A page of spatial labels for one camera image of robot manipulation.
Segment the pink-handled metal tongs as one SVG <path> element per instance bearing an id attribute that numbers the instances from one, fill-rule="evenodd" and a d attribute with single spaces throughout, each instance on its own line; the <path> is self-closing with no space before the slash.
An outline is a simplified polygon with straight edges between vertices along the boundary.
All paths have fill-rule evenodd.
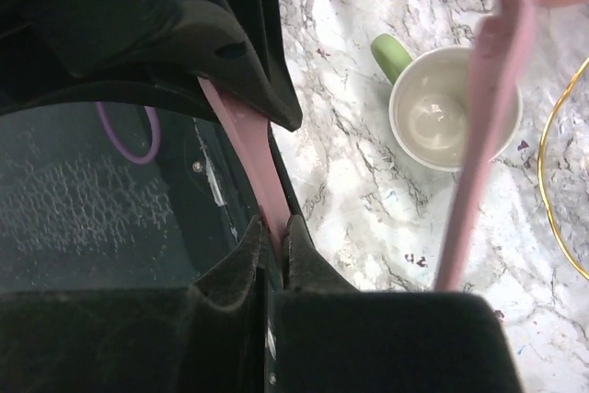
<path id="1" fill-rule="evenodd" d="M 514 100 L 517 77 L 532 46 L 535 2 L 496 0 L 498 12 L 479 23 L 468 59 L 468 143 L 438 261 L 436 291 L 456 290 L 466 264 L 490 161 Z M 269 230 L 273 256 L 280 261 L 291 212 L 271 155 L 269 123 L 211 81 L 201 79 L 199 83 L 247 173 Z"/>

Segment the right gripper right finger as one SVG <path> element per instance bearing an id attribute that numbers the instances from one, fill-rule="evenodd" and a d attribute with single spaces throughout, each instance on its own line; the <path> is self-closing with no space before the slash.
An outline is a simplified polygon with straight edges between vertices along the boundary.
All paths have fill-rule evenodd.
<path id="1" fill-rule="evenodd" d="M 279 241 L 283 260 L 272 253 L 268 229 L 255 217 L 235 249 L 189 286 L 186 308 L 252 308 L 267 290 L 323 298 L 357 298 L 359 291 L 321 256 L 300 215 L 293 215 Z"/>

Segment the three-tier glass dessert stand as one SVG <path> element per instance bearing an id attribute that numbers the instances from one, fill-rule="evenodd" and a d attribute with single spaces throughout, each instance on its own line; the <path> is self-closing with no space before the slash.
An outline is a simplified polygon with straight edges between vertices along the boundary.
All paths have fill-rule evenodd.
<path id="1" fill-rule="evenodd" d="M 542 131 L 537 177 L 552 234 L 571 266 L 588 277 L 588 62 L 554 104 Z"/>

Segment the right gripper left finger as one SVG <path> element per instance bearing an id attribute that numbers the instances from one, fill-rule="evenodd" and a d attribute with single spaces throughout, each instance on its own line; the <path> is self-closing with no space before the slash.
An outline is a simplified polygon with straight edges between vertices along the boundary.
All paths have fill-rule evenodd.
<path id="1" fill-rule="evenodd" d="M 3 114 L 71 102 L 149 106 L 214 121 L 218 93 L 293 131 L 302 111 L 271 83 L 236 18 L 205 0 L 105 7 L 25 4 L 1 39 Z"/>

